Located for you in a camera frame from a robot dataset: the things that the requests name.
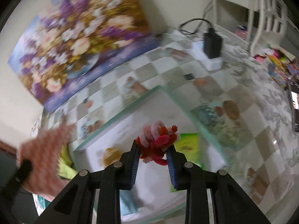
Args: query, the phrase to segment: green book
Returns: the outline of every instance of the green book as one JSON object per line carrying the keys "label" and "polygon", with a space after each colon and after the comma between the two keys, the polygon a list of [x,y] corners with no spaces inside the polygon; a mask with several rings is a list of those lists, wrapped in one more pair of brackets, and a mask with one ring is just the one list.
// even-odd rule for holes
{"label": "green book", "polygon": [[[193,162],[202,168],[199,155],[199,135],[194,134],[180,134],[180,139],[174,144],[177,152],[185,154],[187,161]],[[176,192],[170,184],[170,192]]]}

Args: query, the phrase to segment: toy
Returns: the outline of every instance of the toy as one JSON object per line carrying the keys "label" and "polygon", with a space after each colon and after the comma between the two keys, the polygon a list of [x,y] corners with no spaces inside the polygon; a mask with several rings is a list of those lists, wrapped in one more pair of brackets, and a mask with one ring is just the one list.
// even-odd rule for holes
{"label": "toy", "polygon": [[270,59],[270,61],[276,65],[283,73],[285,73],[285,68],[282,64],[282,62],[274,55],[268,55],[268,58]]}
{"label": "toy", "polygon": [[267,191],[268,184],[265,180],[256,173],[256,171],[250,167],[246,170],[246,185],[251,188],[250,196],[256,204],[260,204]]}
{"label": "toy", "polygon": [[289,77],[289,79],[293,82],[298,82],[298,78],[299,78],[299,65],[298,65],[298,61],[297,58],[295,58],[294,60],[292,60],[289,64],[288,64],[288,71],[290,72],[291,76]]}
{"label": "toy", "polygon": [[244,25],[238,25],[237,29],[235,30],[235,34],[244,40],[246,39],[247,33],[247,26]]}
{"label": "toy", "polygon": [[272,79],[274,79],[274,81],[279,84],[279,86],[281,86],[282,88],[286,87],[288,81],[287,76],[283,71],[275,67],[275,65],[272,63],[268,65],[268,74]]}
{"label": "toy", "polygon": [[166,166],[167,160],[163,159],[166,150],[178,139],[177,126],[166,127],[162,121],[150,125],[145,125],[136,143],[139,146],[144,163],[154,161],[155,163]]}
{"label": "toy", "polygon": [[201,167],[199,159],[199,143],[200,136],[197,133],[184,133],[180,134],[180,140],[178,140],[174,146],[177,152],[183,153],[187,161],[191,161]]}
{"label": "toy", "polygon": [[113,164],[121,158],[121,152],[116,147],[107,148],[103,156],[103,164],[105,167]]}

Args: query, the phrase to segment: purple flowers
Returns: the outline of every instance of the purple flowers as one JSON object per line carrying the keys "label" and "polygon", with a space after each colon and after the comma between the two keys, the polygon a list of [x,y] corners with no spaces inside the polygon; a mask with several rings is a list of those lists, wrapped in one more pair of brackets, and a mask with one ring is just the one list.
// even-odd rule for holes
{"label": "purple flowers", "polygon": [[52,25],[52,22],[54,21],[54,19],[53,18],[50,18],[50,19],[42,18],[42,19],[40,19],[40,21],[44,24],[44,26],[46,28],[49,28]]}
{"label": "purple flowers", "polygon": [[124,40],[131,40],[131,39],[135,39],[137,37],[142,36],[142,33],[136,32],[136,31],[128,31],[126,33],[126,35],[124,36]]}
{"label": "purple flowers", "polygon": [[54,59],[54,57],[49,57],[48,59],[47,59],[47,63],[46,63],[46,68],[49,68],[51,65],[53,65],[53,64],[55,64],[55,59]]}
{"label": "purple flowers", "polygon": [[25,64],[26,62],[32,60],[35,57],[35,54],[25,54],[20,58],[20,63]]}
{"label": "purple flowers", "polygon": [[88,8],[89,1],[90,0],[77,0],[77,2],[75,4],[75,8],[79,14],[81,14]]}
{"label": "purple flowers", "polygon": [[34,47],[35,46],[35,41],[32,39],[27,38],[25,42],[25,46],[27,47]]}
{"label": "purple flowers", "polygon": [[21,73],[22,73],[23,75],[27,75],[30,71],[31,71],[31,68],[27,68],[27,67],[23,67],[23,68],[21,69]]}
{"label": "purple flowers", "polygon": [[69,16],[71,16],[74,13],[74,6],[71,0],[62,0],[60,6],[60,13],[61,16],[65,19],[67,19]]}
{"label": "purple flowers", "polygon": [[100,35],[107,37],[115,37],[115,38],[124,38],[124,40],[131,40],[137,37],[143,36],[142,33],[136,31],[126,31],[123,29],[118,29],[114,26],[110,26],[108,28],[104,28],[100,31]]}
{"label": "purple flowers", "polygon": [[40,83],[33,83],[30,91],[39,100],[44,96],[44,90]]}

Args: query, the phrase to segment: black cable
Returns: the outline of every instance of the black cable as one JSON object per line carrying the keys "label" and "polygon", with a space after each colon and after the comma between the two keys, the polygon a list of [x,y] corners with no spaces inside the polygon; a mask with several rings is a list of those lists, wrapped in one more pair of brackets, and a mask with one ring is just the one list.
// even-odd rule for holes
{"label": "black cable", "polygon": [[211,23],[209,20],[206,20],[206,19],[204,19],[204,18],[194,18],[194,19],[191,19],[191,20],[189,20],[189,21],[187,21],[187,22],[185,22],[185,23],[179,25],[178,30],[179,30],[180,33],[183,34],[183,35],[193,35],[193,34],[196,34],[196,33],[198,32],[200,26],[202,25],[202,22],[196,27],[196,29],[195,29],[193,32],[186,31],[186,30],[182,29],[182,27],[185,26],[186,24],[190,23],[190,22],[197,21],[197,20],[205,21],[206,23],[209,24],[210,28],[213,29],[213,25],[212,25],[212,23]]}

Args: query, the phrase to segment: metal screw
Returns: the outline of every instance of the metal screw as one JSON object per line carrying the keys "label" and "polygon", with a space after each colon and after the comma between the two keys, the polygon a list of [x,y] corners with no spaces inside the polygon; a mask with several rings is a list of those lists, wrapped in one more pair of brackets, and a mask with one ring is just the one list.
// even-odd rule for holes
{"label": "metal screw", "polygon": [[120,161],[113,163],[113,167],[121,167],[123,164]]}
{"label": "metal screw", "polygon": [[191,167],[193,167],[193,163],[188,161],[188,162],[185,162],[184,166],[187,168],[191,168]]}
{"label": "metal screw", "polygon": [[88,171],[87,170],[81,170],[80,172],[79,172],[79,175],[81,176],[81,177],[84,177],[84,176],[86,176],[88,174]]}
{"label": "metal screw", "polygon": [[219,174],[220,174],[221,176],[225,176],[225,175],[227,174],[227,171],[225,171],[224,169],[220,169],[220,170],[219,170]]}

